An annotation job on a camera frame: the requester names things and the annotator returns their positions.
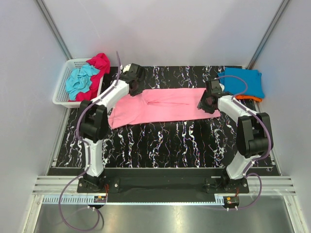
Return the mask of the pink t shirt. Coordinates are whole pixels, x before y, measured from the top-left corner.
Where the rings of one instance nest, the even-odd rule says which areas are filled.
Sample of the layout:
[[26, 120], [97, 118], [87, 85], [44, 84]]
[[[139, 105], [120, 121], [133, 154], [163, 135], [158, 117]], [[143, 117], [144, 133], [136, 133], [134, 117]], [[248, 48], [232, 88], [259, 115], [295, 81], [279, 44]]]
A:
[[187, 121], [220, 117], [199, 110], [197, 105], [204, 88], [146, 89], [136, 96], [126, 95], [108, 118], [112, 129], [141, 123]]

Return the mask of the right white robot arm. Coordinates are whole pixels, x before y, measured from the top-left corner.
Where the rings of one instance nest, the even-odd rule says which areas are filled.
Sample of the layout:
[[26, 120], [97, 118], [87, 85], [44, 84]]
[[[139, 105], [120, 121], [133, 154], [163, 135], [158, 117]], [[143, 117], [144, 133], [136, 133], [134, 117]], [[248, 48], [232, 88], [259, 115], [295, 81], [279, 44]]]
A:
[[206, 89], [197, 107], [210, 114], [217, 110], [224, 112], [237, 125], [238, 151], [215, 186], [215, 189], [233, 192], [243, 185], [255, 161], [266, 158], [273, 148], [270, 117], [267, 113], [247, 108], [235, 96], [223, 91], [218, 79], [206, 82]]

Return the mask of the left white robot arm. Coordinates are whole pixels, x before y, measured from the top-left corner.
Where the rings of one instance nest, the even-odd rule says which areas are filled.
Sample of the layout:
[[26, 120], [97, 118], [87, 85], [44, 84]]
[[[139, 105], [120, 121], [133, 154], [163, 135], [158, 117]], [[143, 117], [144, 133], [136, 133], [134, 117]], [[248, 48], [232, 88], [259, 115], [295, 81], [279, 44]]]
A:
[[86, 166], [80, 175], [79, 187], [99, 192], [107, 187], [104, 183], [102, 145], [108, 132], [108, 113], [126, 95], [136, 96], [143, 89], [145, 68], [129, 64], [119, 68], [116, 80], [98, 97], [84, 100], [79, 107], [76, 136], [85, 147]]

